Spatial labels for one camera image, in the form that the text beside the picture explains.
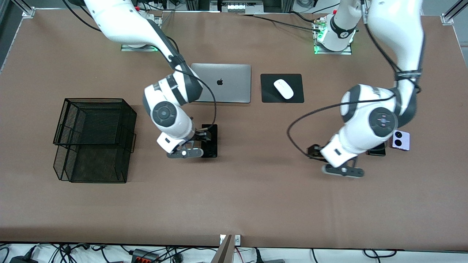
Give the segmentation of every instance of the white floor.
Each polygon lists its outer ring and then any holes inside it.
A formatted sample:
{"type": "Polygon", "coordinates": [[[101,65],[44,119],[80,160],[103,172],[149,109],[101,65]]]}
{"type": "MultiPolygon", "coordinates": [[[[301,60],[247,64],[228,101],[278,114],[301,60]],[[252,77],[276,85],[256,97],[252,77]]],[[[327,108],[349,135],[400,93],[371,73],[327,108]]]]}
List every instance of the white floor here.
{"type": "MultiPolygon", "coordinates": [[[[7,245],[10,253],[5,262],[9,262],[14,256],[23,256],[34,244],[10,244],[7,245]]],[[[151,251],[164,247],[140,247],[140,246],[124,246],[127,250],[142,249],[151,251]]],[[[36,248],[32,259],[39,263],[49,262],[52,254],[56,249],[51,245],[41,245],[36,248]]],[[[256,260],[256,253],[253,248],[239,248],[242,255],[242,260],[237,253],[234,254],[233,263],[248,263],[256,260]]],[[[312,257],[312,250],[297,249],[297,248],[260,248],[263,261],[283,259],[286,263],[315,263],[312,257]]],[[[315,256],[318,263],[376,263],[376,259],[367,258],[362,250],[349,249],[315,249],[315,256]]],[[[390,252],[378,251],[382,255],[388,255],[390,252]]],[[[5,257],[6,250],[0,251],[0,260],[5,257]]],[[[132,256],[125,252],[120,246],[107,246],[104,249],[104,254],[110,262],[130,263],[132,256]]],[[[190,249],[183,252],[184,263],[200,263],[211,262],[215,251],[212,250],[196,250],[190,249]]],[[[105,263],[101,251],[93,251],[92,249],[84,250],[78,248],[72,251],[71,255],[77,263],[105,263]]],[[[54,262],[59,263],[61,260],[60,254],[55,258],[54,262]]],[[[382,258],[382,263],[467,263],[467,253],[448,253],[448,252],[412,252],[398,251],[394,257],[382,258]]]]}

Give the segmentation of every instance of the black mesh basket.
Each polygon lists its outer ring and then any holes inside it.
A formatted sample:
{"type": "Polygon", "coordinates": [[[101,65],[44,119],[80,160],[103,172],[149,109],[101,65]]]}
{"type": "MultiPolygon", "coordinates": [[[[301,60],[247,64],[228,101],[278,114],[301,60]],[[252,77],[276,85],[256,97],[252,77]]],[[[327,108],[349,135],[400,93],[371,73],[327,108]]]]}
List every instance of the black mesh basket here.
{"type": "Polygon", "coordinates": [[[127,182],[137,113],[123,99],[65,99],[54,170],[74,183],[127,182]]]}

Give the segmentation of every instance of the power adapter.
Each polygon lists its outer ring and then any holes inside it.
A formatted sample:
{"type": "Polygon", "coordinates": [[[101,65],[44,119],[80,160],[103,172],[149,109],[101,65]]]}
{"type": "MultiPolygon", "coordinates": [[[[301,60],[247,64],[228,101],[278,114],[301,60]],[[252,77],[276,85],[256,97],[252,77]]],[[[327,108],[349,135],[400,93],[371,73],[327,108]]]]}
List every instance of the power adapter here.
{"type": "Polygon", "coordinates": [[[141,249],[135,249],[134,251],[130,252],[130,255],[132,255],[132,262],[151,263],[155,262],[159,258],[158,254],[148,253],[147,251],[141,249]]]}

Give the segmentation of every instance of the metal frame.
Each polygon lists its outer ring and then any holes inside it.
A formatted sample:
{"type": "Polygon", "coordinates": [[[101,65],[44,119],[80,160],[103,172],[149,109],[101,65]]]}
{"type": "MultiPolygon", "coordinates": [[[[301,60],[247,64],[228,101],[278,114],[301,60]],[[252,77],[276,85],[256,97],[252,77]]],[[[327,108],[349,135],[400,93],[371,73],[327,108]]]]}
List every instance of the metal frame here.
{"type": "Polygon", "coordinates": [[[24,0],[11,0],[17,7],[23,11],[24,18],[32,18],[36,12],[35,7],[29,6],[24,0]]]}
{"type": "Polygon", "coordinates": [[[8,0],[0,0],[0,22],[3,21],[3,17],[5,16],[5,12],[7,11],[8,0]]]}
{"type": "Polygon", "coordinates": [[[216,254],[214,254],[211,263],[232,263],[234,257],[234,249],[236,243],[240,245],[241,236],[221,235],[220,238],[223,242],[219,246],[219,249],[216,251],[216,254]]]}
{"type": "Polygon", "coordinates": [[[468,6],[468,0],[459,0],[447,12],[440,16],[442,24],[452,25],[453,19],[468,6]]]}

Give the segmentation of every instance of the metal bracket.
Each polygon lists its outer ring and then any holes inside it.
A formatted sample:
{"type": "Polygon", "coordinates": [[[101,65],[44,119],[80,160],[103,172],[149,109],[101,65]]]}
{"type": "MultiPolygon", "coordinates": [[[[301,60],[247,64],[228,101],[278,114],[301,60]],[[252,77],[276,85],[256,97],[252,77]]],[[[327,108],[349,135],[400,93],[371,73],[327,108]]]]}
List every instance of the metal bracket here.
{"type": "Polygon", "coordinates": [[[445,14],[442,14],[442,15],[440,16],[440,21],[442,22],[442,25],[444,25],[444,26],[451,26],[451,25],[453,25],[453,19],[450,19],[450,20],[447,21],[447,20],[446,20],[445,14]]]}
{"type": "Polygon", "coordinates": [[[19,9],[23,11],[23,18],[33,18],[36,8],[28,5],[24,0],[11,0],[19,9]]]}
{"type": "MultiPolygon", "coordinates": [[[[219,235],[219,244],[221,245],[226,238],[226,235],[219,235]]],[[[239,247],[241,245],[241,235],[234,236],[234,246],[239,247]]]]}
{"type": "Polygon", "coordinates": [[[27,13],[23,12],[22,17],[23,17],[23,18],[33,18],[34,15],[36,14],[36,8],[35,8],[35,7],[31,7],[31,10],[32,10],[32,11],[31,11],[30,14],[27,14],[27,13]]]}
{"type": "Polygon", "coordinates": [[[453,19],[468,6],[468,0],[457,1],[447,12],[440,16],[444,26],[453,25],[453,19]]]}

